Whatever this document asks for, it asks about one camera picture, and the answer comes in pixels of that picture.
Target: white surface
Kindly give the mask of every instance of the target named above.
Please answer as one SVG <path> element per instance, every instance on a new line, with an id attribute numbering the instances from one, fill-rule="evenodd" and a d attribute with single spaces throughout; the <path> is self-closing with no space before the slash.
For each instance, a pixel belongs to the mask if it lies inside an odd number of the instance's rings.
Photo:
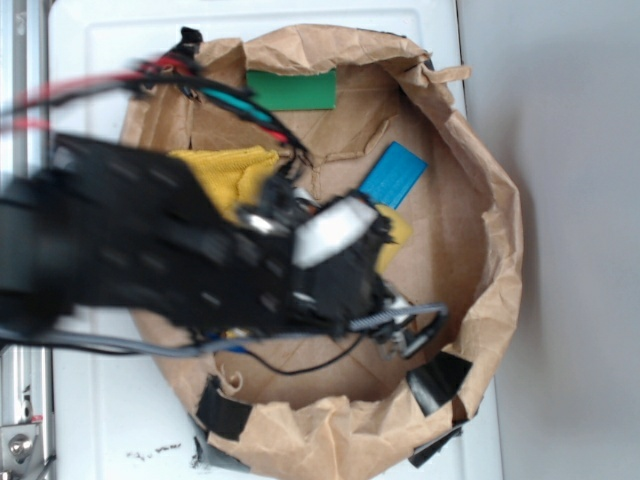
<path id="1" fill-rule="evenodd" d="M 640 478 L 640 3 L 461 0 L 472 125 L 522 192 L 507 480 Z"/>
<path id="2" fill-rule="evenodd" d="M 330 23 L 407 35 L 434 50 L 437 68 L 459 64 L 457 19 L 451 0 L 388 2 L 285 1 L 99 2 L 58 0 L 51 16 L 53 80 L 112 71 L 131 59 L 158 54 L 178 39 L 179 28 L 200 28 L 205 38 L 250 39 L 295 23 Z M 453 86 L 459 108 L 461 85 Z M 111 95 L 55 112 L 59 129 L 117 139 L 126 96 Z M 137 336 L 128 314 L 117 310 L 67 320 L 77 330 Z M 178 400 L 149 358 L 114 359 L 56 352 L 55 394 L 61 479 L 248 479 L 215 467 L 190 468 L 193 431 Z M 167 445 L 180 448 L 156 452 Z M 420 470 L 404 462 L 381 478 L 499 480 L 500 445 L 493 386 L 480 415 L 442 454 Z"/>

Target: gray cable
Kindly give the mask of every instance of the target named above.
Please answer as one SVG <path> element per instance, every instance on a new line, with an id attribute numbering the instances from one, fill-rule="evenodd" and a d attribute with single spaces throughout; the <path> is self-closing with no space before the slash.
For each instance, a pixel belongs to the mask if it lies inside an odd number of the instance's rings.
<path id="1" fill-rule="evenodd" d="M 419 315 L 421 313 L 439 312 L 441 315 L 448 315 L 449 311 L 444 303 L 427 303 L 423 305 L 415 305 L 406 308 L 397 308 L 392 310 L 384 310 L 382 312 L 369 315 L 367 317 L 357 318 L 349 322 L 348 330 L 352 332 L 361 332 L 372 330 L 379 327 L 394 317 L 405 315 Z M 307 334 L 283 334 L 268 338 L 234 338 L 211 340 L 200 345 L 184 345 L 181 347 L 164 347 L 152 343 L 141 342 L 138 340 L 130 340 L 127 338 L 107 337 L 103 335 L 93 335 L 85 333 L 65 332 L 65 331 L 47 331 L 39 335 L 26 336 L 19 332 L 8 330 L 0 327 L 0 339 L 13 342 L 36 342 L 42 345 L 58 344 L 69 345 L 71 347 L 105 347 L 116 349 L 116 351 L 127 351 L 145 355 L 156 355 L 160 357 L 170 358 L 189 358 L 197 357 L 206 353 L 214 353 L 220 350 L 227 350 L 232 347 L 243 346 L 248 343 L 259 340 L 275 340 L 275 339 L 299 339 L 308 337 Z"/>
<path id="2" fill-rule="evenodd" d="M 395 308 L 391 310 L 383 310 L 367 317 L 356 318 L 349 322 L 349 331 L 362 332 L 363 330 L 371 330 L 380 325 L 388 323 L 395 317 L 404 317 L 405 315 L 420 315 L 421 313 L 440 313 L 442 316 L 449 315 L 449 309 L 444 303 L 424 303 L 422 305 L 412 305 L 411 307 Z"/>
<path id="3" fill-rule="evenodd" d="M 49 331 L 35 336 L 25 336 L 21 333 L 7 330 L 0 327 L 0 338 L 16 342 L 39 342 L 42 344 L 66 344 L 70 346 L 100 346 L 126 350 L 146 355 L 157 355 L 171 358 L 197 357 L 205 353 L 213 353 L 219 350 L 226 350 L 231 347 L 241 346 L 260 340 L 259 338 L 235 338 L 212 340 L 201 345 L 185 345 L 181 347 L 164 347 L 152 343 L 129 340 L 126 338 L 107 337 L 102 335 L 92 335 L 75 332 Z M 277 338 L 292 338 L 291 336 L 279 336 Z"/>

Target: white wall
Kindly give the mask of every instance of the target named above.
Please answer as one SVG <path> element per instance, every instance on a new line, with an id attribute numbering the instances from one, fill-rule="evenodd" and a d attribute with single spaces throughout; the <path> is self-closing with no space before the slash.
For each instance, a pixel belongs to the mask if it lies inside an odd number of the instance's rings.
<path id="1" fill-rule="evenodd" d="M 505 479 L 640 478 L 640 2 L 458 3 L 468 115 L 526 229 Z"/>

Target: black tape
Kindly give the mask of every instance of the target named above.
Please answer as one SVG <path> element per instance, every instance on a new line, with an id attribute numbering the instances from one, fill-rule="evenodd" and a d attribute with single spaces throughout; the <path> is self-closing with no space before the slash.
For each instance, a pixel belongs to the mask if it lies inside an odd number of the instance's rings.
<path id="1" fill-rule="evenodd" d="M 407 383 L 425 417 L 452 401 L 473 364 L 449 353 L 440 352 L 426 365 L 407 373 Z M 449 440 L 462 433 L 457 423 L 449 432 L 416 448 L 409 462 L 418 468 L 439 452 Z"/>
<path id="2" fill-rule="evenodd" d="M 237 441 L 247 424 L 252 408 L 246 403 L 224 397 L 220 393 L 220 380 L 217 377 L 209 377 L 196 417 L 210 432 L 227 440 Z"/>
<path id="3" fill-rule="evenodd" d="M 442 450 L 442 447 L 444 447 L 449 442 L 449 440 L 462 435 L 462 423 L 451 429 L 442 437 L 435 439 L 433 442 L 429 442 L 420 448 L 416 448 L 414 454 L 409 457 L 409 462 L 411 463 L 411 465 L 416 468 L 420 468 L 429 459 L 431 459 L 431 457 Z"/>
<path id="4" fill-rule="evenodd" d="M 426 365 L 407 373 L 407 383 L 425 417 L 453 400 L 471 370 L 471 362 L 440 352 Z"/>
<path id="5" fill-rule="evenodd" d="M 193 437 L 195 441 L 195 454 L 191 458 L 191 468 L 199 468 L 201 466 L 213 465 L 227 470 L 236 470 L 238 472 L 248 473 L 251 468 L 240 460 L 223 452 L 219 448 L 207 443 L 207 434 L 196 422 L 191 419 L 196 435 Z"/>

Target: screw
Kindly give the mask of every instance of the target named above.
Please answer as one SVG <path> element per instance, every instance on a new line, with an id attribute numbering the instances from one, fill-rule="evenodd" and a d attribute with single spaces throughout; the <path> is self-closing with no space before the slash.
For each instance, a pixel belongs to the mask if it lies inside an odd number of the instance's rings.
<path id="1" fill-rule="evenodd" d="M 9 452 L 16 457 L 18 463 L 20 460 L 24 460 L 33 451 L 33 442 L 29 437 L 19 433 L 9 441 Z"/>

